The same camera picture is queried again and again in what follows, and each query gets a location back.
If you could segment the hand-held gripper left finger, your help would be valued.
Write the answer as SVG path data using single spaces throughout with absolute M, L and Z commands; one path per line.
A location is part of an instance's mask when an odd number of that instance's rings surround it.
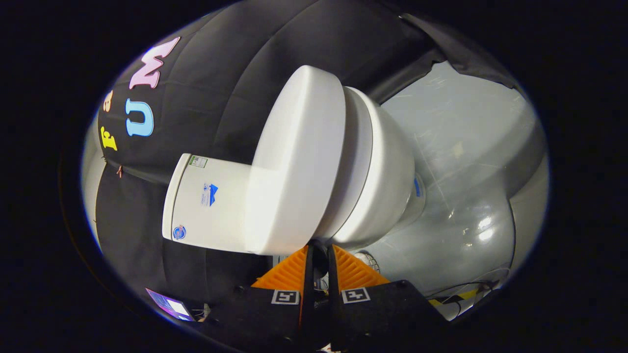
M 314 317 L 314 246 L 306 245 L 211 307 L 198 330 L 240 353 L 307 353 Z

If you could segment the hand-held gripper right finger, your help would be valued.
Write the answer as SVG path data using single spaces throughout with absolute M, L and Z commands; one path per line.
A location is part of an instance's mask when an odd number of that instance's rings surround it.
M 328 260 L 332 350 L 406 352 L 444 335 L 448 321 L 408 280 L 390 281 L 336 245 Z

